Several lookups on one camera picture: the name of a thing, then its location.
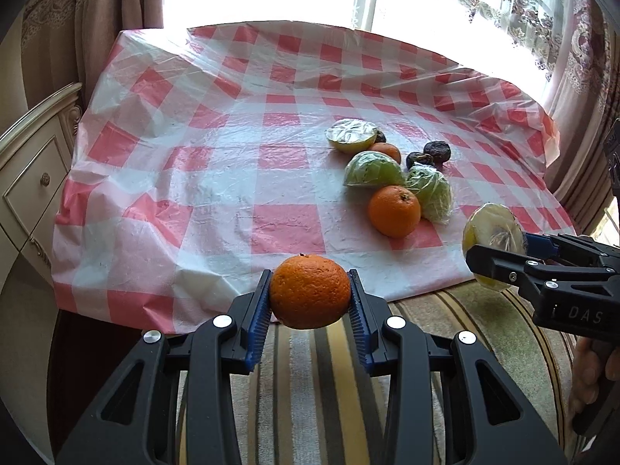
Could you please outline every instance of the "lemon half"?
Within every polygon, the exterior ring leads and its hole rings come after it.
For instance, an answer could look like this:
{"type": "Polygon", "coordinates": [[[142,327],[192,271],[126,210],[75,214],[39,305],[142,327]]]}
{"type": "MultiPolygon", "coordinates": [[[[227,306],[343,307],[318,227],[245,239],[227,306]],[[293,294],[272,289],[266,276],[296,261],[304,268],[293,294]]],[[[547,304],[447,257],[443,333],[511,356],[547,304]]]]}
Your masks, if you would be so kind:
{"type": "MultiPolygon", "coordinates": [[[[506,206],[487,203],[474,211],[463,229],[463,256],[474,245],[490,246],[499,250],[525,255],[527,239],[525,232],[512,212],[506,206]]],[[[475,279],[491,290],[505,290],[510,287],[503,281],[497,281],[474,273],[475,279]]]]}
{"type": "Polygon", "coordinates": [[[372,122],[342,119],[327,129],[325,136],[333,148],[353,155],[368,150],[377,138],[378,129],[372,122]]]}

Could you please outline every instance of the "screw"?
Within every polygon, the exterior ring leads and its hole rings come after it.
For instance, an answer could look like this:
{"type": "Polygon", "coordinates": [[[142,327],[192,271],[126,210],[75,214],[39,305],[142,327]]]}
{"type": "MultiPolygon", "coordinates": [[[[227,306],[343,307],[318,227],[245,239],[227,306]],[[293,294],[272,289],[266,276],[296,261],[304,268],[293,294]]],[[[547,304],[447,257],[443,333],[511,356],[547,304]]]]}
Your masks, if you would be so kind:
{"type": "Polygon", "coordinates": [[[407,322],[399,316],[390,316],[387,319],[387,325],[391,329],[402,329],[406,324],[407,322]]]}
{"type": "Polygon", "coordinates": [[[473,332],[462,331],[462,332],[459,332],[459,335],[457,337],[459,338],[459,341],[463,344],[474,344],[475,343],[475,334],[473,332]]]}
{"type": "Polygon", "coordinates": [[[161,332],[159,331],[148,331],[142,336],[142,339],[145,340],[145,343],[153,344],[161,339],[161,332]]]}
{"type": "Polygon", "coordinates": [[[218,329],[224,329],[233,322],[233,319],[228,315],[218,315],[213,319],[213,325],[218,329]]]}

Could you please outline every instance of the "plastic tablecloth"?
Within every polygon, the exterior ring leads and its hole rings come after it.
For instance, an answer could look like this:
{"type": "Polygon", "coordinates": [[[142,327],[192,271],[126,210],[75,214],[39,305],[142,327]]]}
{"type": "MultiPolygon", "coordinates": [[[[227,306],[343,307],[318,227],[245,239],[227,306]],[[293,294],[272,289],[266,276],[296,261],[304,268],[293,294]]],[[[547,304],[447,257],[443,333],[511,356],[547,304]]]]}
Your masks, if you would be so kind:
{"type": "Polygon", "coordinates": [[[463,226],[485,202],[572,232],[542,180],[557,133],[514,85],[381,36],[301,22],[122,32],[77,133],[53,238],[58,306],[194,330],[264,268],[319,253],[389,301],[472,277],[463,226]],[[447,225],[375,231],[324,131],[378,124],[403,157],[444,140],[447,225]]]}

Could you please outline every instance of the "orange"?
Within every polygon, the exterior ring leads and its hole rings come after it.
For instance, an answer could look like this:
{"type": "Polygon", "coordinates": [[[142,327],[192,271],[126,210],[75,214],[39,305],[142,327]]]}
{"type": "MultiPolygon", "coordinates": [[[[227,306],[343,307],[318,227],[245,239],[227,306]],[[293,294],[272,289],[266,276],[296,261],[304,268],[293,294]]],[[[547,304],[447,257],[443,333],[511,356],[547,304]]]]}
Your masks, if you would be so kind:
{"type": "Polygon", "coordinates": [[[380,233],[401,238],[420,221],[420,203],[415,194],[398,185],[377,190],[368,203],[368,217],[380,233]]]}
{"type": "Polygon", "coordinates": [[[319,255],[295,255],[274,271],[269,300],[276,318],[291,329],[318,329],[346,313],[351,284],[345,270],[319,255]]]}
{"type": "Polygon", "coordinates": [[[401,163],[401,151],[394,145],[389,143],[375,143],[368,150],[374,150],[375,152],[385,153],[394,159],[398,164],[401,163]]]}

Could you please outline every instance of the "white cabinet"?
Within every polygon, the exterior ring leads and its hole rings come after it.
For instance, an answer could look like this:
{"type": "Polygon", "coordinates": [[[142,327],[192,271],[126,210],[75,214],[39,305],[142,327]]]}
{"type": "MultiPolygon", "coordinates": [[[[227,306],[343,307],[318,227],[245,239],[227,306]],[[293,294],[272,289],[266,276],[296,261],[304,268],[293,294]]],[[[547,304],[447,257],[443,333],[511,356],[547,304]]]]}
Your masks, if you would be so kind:
{"type": "MultiPolygon", "coordinates": [[[[1,230],[50,284],[54,217],[71,167],[80,88],[60,89],[0,135],[1,230]]],[[[0,275],[13,260],[0,260],[0,275]]]]}

